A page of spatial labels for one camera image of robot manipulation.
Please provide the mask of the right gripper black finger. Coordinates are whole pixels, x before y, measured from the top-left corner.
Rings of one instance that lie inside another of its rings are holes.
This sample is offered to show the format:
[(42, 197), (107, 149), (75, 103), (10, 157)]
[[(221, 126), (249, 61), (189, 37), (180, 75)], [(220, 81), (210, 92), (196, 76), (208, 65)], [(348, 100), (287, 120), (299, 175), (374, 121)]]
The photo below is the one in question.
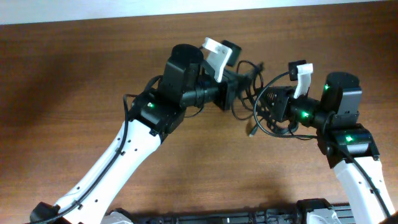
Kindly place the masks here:
[(260, 102), (263, 106), (273, 108), (277, 102), (277, 90), (275, 87), (268, 88), (261, 96)]
[(238, 75), (238, 90), (246, 90), (252, 85), (254, 80), (255, 70), (251, 70), (245, 74)]

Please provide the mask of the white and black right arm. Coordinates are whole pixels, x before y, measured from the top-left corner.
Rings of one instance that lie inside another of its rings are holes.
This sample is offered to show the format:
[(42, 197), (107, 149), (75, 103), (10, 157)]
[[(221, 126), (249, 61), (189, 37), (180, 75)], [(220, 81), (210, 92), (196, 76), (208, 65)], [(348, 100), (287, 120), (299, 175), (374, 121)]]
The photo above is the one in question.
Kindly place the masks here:
[(243, 88), (256, 126), (275, 138), (317, 140), (340, 181), (357, 223), (394, 223), (397, 212), (384, 183), (380, 153), (371, 132), (358, 123), (362, 89), (358, 77), (330, 73), (320, 100), (308, 96), (312, 70), (287, 72), (295, 86), (274, 86), (276, 76), (259, 88), (250, 78)]

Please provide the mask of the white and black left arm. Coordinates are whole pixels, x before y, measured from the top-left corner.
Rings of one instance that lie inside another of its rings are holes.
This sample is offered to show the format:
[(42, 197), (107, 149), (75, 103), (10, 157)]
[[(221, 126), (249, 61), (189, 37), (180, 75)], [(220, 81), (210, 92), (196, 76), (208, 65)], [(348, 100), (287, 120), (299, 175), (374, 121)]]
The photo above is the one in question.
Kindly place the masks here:
[(40, 202), (31, 223), (100, 223), (114, 198), (165, 138), (184, 120), (188, 107), (217, 101), (222, 109), (233, 101), (237, 75), (223, 81), (226, 66), (234, 66), (241, 48), (227, 40), (196, 47), (178, 44), (162, 75), (152, 78), (144, 91), (123, 96), (124, 122), (113, 142), (94, 166), (54, 205)]

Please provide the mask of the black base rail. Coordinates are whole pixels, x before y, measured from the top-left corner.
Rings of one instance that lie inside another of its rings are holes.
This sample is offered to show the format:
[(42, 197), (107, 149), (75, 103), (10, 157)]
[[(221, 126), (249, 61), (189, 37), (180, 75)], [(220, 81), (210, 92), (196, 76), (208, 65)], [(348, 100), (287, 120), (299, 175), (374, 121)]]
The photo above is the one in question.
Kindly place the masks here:
[(330, 204), (324, 198), (304, 199), (284, 208), (265, 210), (208, 213), (208, 214), (166, 214), (133, 215), (122, 208), (116, 208), (104, 216), (102, 223), (133, 224), (266, 224), (266, 223), (342, 223), (354, 224), (351, 207), (347, 203)]

